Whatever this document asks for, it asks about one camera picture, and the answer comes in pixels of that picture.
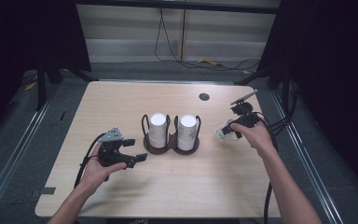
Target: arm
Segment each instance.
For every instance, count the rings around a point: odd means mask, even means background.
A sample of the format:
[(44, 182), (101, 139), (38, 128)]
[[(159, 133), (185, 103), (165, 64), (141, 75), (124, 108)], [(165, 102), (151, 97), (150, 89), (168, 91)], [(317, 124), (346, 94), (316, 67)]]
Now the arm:
[(263, 160), (274, 189), (282, 222), (286, 224), (322, 223), (310, 201), (283, 164), (264, 124), (258, 122), (254, 128), (246, 128), (232, 123), (230, 127), (241, 132)]
[[(100, 146), (101, 144), (98, 144), (94, 148), (91, 156), (98, 154)], [(126, 163), (121, 162), (109, 167), (102, 167), (96, 158), (91, 158), (80, 183), (72, 190), (48, 223), (73, 224), (86, 200), (95, 193), (104, 180), (113, 172), (122, 170), (126, 166)]]

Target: person's left hand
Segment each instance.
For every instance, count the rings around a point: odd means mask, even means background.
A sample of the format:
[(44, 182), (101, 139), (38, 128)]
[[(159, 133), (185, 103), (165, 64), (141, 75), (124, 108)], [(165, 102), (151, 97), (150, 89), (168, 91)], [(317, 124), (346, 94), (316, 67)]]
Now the person's left hand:
[(104, 180), (112, 173), (122, 170), (127, 167), (125, 162), (116, 163), (114, 165), (103, 167), (98, 162), (98, 150), (101, 147), (101, 143), (98, 143), (91, 153), (91, 158), (86, 166), (86, 171), (83, 174), (79, 185), (86, 188), (89, 194), (95, 193), (98, 187), (104, 182)]

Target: forearm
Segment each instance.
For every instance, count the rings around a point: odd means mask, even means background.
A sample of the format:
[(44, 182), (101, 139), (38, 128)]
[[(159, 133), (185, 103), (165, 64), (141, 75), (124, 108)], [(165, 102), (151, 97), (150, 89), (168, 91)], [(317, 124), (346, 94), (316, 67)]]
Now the forearm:
[(81, 208), (91, 194), (92, 193), (89, 190), (79, 184), (62, 203), (48, 224), (73, 224), (76, 221)]
[(269, 153), (263, 158), (263, 162), (274, 189), (282, 222), (321, 223), (310, 201), (291, 177), (278, 153)]

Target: brown cup holder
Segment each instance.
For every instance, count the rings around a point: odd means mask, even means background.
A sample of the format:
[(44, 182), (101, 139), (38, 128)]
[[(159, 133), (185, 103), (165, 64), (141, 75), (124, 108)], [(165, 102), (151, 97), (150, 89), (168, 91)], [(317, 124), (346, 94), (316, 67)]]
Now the brown cup holder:
[(197, 149), (199, 149), (199, 145), (200, 145), (200, 139), (199, 139), (199, 132), (200, 132), (200, 126), (201, 126), (201, 120), (199, 116), (196, 116), (196, 119), (199, 121), (199, 127), (197, 129), (197, 135), (196, 135), (196, 141), (194, 141), (194, 146), (192, 149), (190, 150), (182, 150), (177, 146), (177, 141), (178, 141), (178, 117), (175, 117), (174, 120), (174, 125), (175, 125), (175, 133), (174, 134), (168, 134), (168, 129), (170, 127), (170, 116), (167, 115), (167, 130), (166, 130), (166, 134), (168, 136), (168, 138), (166, 139), (166, 144), (165, 147), (153, 147), (150, 142), (149, 142), (149, 133), (147, 133), (145, 131), (145, 119), (146, 119), (146, 123), (147, 123), (147, 130), (149, 129), (149, 120), (147, 115), (144, 115), (142, 117), (142, 131), (144, 132), (144, 147), (145, 149), (152, 153), (152, 154), (162, 154), (167, 152), (168, 150), (170, 150), (171, 148), (178, 154), (181, 155), (190, 155), (193, 154), (194, 152), (197, 151)]

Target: table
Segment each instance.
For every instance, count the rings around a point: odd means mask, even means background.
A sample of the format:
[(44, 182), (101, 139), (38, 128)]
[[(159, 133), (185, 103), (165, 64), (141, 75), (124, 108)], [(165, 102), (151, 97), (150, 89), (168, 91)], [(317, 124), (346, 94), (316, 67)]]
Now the table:
[[(91, 82), (62, 144), (46, 183), (56, 188), (41, 195), (35, 212), (51, 217), (73, 189), (79, 163), (100, 133), (117, 126), (125, 139), (136, 140), (121, 153), (146, 153), (141, 120), (156, 112), (200, 116), (200, 146), (191, 155), (172, 149), (148, 154), (133, 169), (110, 175), (84, 205), (82, 217), (262, 217), (269, 183), (262, 160), (243, 137), (218, 142), (213, 133), (238, 116), (230, 103), (252, 92), (250, 87), (215, 84)], [(199, 96), (207, 93), (208, 101)], [(260, 111), (256, 96), (249, 100)], [(174, 133), (173, 122), (170, 133)], [(279, 211), (272, 194), (270, 217)]]

